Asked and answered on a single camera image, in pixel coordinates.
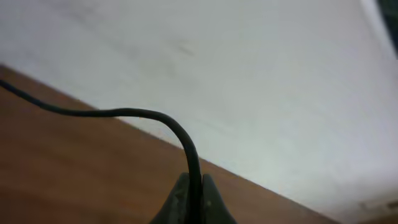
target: cable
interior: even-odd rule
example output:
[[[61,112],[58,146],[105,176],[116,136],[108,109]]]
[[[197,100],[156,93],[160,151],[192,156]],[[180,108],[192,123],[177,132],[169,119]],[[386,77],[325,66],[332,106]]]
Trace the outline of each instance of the cable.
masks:
[[[199,157],[197,154],[197,150],[193,141],[191,140],[188,133],[181,127],[180,124],[176,122],[170,116],[156,112],[151,110],[143,110],[143,109],[132,109],[132,108],[120,108],[113,110],[88,110],[88,111],[79,111],[79,110],[68,110],[64,108],[59,108],[58,106],[50,105],[48,103],[44,103],[33,96],[30,96],[28,93],[13,87],[9,83],[4,80],[0,80],[0,86],[10,91],[11,93],[21,97],[22,99],[32,103],[43,110],[51,111],[53,113],[62,114],[66,116],[77,116],[77,117],[94,117],[94,118],[110,118],[117,116],[130,116],[130,117],[140,117],[153,119],[156,121],[160,121],[168,126],[174,134],[180,140],[185,155],[187,157],[188,162],[188,170],[189,170],[189,223],[196,223],[200,220],[200,206],[201,206],[201,173],[200,173],[200,163]]]

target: white wall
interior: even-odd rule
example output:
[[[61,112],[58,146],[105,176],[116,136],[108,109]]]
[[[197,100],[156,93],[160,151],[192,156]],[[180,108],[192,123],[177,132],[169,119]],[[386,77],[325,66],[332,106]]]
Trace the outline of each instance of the white wall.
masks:
[[[340,221],[398,190],[398,68],[357,0],[1,0],[0,61]]]

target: cord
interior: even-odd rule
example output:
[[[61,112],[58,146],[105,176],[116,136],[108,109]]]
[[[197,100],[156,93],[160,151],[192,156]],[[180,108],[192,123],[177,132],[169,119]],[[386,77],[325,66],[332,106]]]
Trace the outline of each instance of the cord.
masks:
[[[130,117],[141,117],[147,119],[153,119],[160,121],[168,126],[174,134],[180,140],[185,155],[188,162],[189,170],[189,223],[196,223],[200,220],[200,206],[201,206],[201,173],[200,173],[200,163],[197,150],[193,141],[191,140],[188,133],[181,127],[180,124],[176,122],[170,116],[151,110],[143,109],[132,109],[132,108],[119,108],[112,110],[68,110],[64,108],[59,108],[58,106],[50,105],[44,103],[28,93],[17,89],[16,87],[10,85],[4,80],[0,80],[0,86],[10,91],[11,93],[21,97],[22,99],[32,103],[43,110],[51,111],[53,113],[62,114],[66,116],[77,116],[77,117],[93,117],[93,118],[110,118],[117,116],[130,116]]]

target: wall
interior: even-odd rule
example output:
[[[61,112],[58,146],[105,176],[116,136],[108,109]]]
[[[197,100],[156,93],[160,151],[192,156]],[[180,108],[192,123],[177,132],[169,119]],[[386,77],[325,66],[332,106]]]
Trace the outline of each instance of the wall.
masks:
[[[398,68],[356,0],[2,0],[0,61],[339,221],[398,188]]]

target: wooden floor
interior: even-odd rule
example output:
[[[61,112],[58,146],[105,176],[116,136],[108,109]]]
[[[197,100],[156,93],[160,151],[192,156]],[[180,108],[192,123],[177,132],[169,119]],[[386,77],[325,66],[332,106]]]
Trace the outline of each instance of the wooden floor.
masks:
[[[5,67],[0,78],[55,105],[89,106]],[[238,223],[334,223],[201,160]],[[183,151],[112,118],[43,111],[0,89],[0,223],[148,223]]]

